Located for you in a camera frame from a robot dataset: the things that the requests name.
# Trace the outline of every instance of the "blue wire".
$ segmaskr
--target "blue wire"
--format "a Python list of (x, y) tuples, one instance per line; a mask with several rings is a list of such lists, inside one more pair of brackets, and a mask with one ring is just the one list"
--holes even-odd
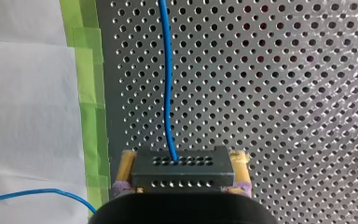
[(4, 195), (0, 195), (0, 201), (2, 200), (6, 200), (6, 199), (11, 199), (11, 198), (17, 198), (17, 197), (21, 197), (21, 196), (26, 196), (26, 195), (32, 195), (32, 194), (42, 194), (42, 193), (56, 193), (56, 194), (60, 194), (62, 196), (74, 199), (80, 203), (83, 203), (84, 205), (86, 205), (88, 207), (88, 209), (92, 212), (95, 213), (97, 210), (90, 204), (88, 203), (86, 200), (80, 198), (79, 196), (66, 192), (66, 191), (62, 191), (60, 189), (31, 189), (31, 190), (25, 190), (25, 191), (19, 191), (19, 192), (15, 192), (15, 193), (9, 193), (9, 194), (4, 194)]
[(172, 131), (170, 123), (171, 107), (171, 86), (172, 86), (172, 49), (170, 34), (170, 19), (168, 17), (167, 4), (165, 0), (158, 0), (159, 13), (161, 14), (162, 38), (164, 40), (165, 51), (165, 93), (164, 93), (164, 127), (167, 137), (168, 150), (173, 161), (178, 160), (175, 144), (172, 140)]

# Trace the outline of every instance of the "metal sheet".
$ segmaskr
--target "metal sheet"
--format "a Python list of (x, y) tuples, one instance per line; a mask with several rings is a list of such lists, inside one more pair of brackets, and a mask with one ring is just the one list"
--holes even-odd
[[(358, 223), (358, 1), (173, 0), (181, 150), (251, 153), (281, 223)], [(166, 149), (156, 1), (98, 1), (109, 151)], [(112, 165), (112, 174), (116, 167)]]

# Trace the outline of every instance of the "white paper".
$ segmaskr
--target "white paper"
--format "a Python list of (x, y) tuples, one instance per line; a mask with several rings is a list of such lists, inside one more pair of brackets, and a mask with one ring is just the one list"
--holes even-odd
[[(86, 187), (0, 175), (0, 195), (27, 189), (57, 188), (87, 199)], [(88, 208), (58, 194), (0, 201), (0, 224), (86, 224)]]
[[(75, 52), (0, 42), (0, 194), (33, 188), (87, 198)], [(84, 205), (38, 197), (0, 203), (0, 223), (87, 223)]]
[(66, 46), (59, 0), (0, 0), (0, 41)]

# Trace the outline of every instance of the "black object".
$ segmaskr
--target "black object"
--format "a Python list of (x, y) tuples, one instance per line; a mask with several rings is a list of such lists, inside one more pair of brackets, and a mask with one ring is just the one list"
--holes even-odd
[(145, 192), (220, 192), (234, 183), (226, 147), (178, 151), (178, 156), (178, 161), (172, 161), (168, 151), (139, 150), (132, 185)]
[(101, 207), (89, 224), (244, 223), (277, 224), (261, 204), (224, 193), (145, 193), (118, 197)]

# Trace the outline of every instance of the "green tape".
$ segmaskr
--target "green tape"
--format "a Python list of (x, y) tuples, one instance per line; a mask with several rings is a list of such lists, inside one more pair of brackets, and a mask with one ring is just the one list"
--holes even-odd
[(60, 0), (67, 45), (75, 47), (88, 200), (109, 201), (103, 52), (95, 0)]
[(103, 63), (101, 30), (98, 28), (73, 27), (73, 33), (75, 47), (92, 49), (94, 63)]
[(66, 44), (74, 47), (74, 33), (72, 28), (82, 27), (83, 19), (81, 16), (79, 0), (60, 0), (62, 20), (66, 34)]
[(96, 104), (94, 65), (91, 49), (75, 49), (77, 86), (80, 103)]
[(103, 84), (103, 65), (101, 63), (94, 64), (94, 87), (95, 98), (98, 105), (105, 105), (104, 100), (104, 84)]
[(83, 26), (89, 28), (100, 28), (98, 23), (97, 6), (95, 0), (78, 0), (80, 3)]

